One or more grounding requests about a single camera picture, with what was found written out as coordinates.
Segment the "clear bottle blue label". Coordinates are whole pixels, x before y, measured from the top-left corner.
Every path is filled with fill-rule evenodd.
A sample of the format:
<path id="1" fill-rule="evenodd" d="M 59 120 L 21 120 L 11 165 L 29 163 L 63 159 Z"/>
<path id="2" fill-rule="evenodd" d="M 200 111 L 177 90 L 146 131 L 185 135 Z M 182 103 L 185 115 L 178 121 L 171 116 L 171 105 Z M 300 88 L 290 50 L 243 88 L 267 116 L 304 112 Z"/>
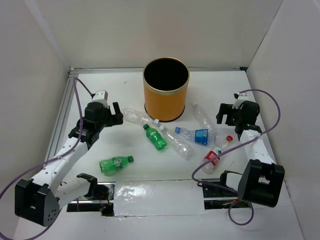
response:
<path id="1" fill-rule="evenodd" d="M 186 141 L 194 144 L 211 147 L 216 143 L 216 133 L 210 129 L 188 130 L 184 127 L 176 127 L 174 132 Z"/>

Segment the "clear crushed bottle white cap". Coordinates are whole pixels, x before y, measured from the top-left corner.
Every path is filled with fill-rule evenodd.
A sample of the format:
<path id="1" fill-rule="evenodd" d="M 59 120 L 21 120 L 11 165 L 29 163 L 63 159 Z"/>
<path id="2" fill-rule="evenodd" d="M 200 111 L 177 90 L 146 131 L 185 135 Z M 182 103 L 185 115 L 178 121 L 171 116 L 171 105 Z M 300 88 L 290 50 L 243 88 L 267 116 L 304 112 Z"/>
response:
<path id="1" fill-rule="evenodd" d="M 194 149 L 186 143 L 175 131 L 170 128 L 165 127 L 164 125 L 159 126 L 163 137 L 171 146 L 171 148 L 178 153 L 185 160 L 190 160 L 194 155 Z"/>

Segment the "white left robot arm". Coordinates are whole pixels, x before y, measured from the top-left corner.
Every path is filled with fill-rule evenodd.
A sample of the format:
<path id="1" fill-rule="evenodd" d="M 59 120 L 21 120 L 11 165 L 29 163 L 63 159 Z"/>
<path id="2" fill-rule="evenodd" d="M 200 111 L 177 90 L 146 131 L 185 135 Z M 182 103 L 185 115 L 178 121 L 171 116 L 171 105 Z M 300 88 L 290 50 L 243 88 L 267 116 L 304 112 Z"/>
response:
<path id="1" fill-rule="evenodd" d="M 65 176 L 99 139 L 105 127 L 123 124 L 119 104 L 113 102 L 115 113 L 100 102 L 90 102 L 65 144 L 42 169 L 29 180 L 21 179 L 15 185 L 14 213 L 33 223 L 48 227 L 57 219 L 59 210 L 77 198 L 92 200 L 99 193 L 98 179 L 79 173 L 70 181 Z"/>

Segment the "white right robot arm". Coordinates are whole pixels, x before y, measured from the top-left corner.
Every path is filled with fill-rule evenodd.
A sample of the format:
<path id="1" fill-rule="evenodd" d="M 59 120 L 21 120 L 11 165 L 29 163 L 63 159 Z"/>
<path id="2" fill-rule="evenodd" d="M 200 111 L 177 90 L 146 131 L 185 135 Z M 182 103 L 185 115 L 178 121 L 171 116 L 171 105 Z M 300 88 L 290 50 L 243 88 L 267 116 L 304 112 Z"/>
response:
<path id="1" fill-rule="evenodd" d="M 261 138 L 262 130 L 256 125 L 260 113 L 260 106 L 248 100 L 239 103 L 222 103 L 216 120 L 222 123 L 226 115 L 225 124 L 235 127 L 238 140 L 244 144 L 248 163 L 242 174 L 224 171 L 220 175 L 218 190 L 223 196 L 230 196 L 237 191 L 241 201 L 275 207 L 278 203 L 285 169 L 271 158 Z"/>

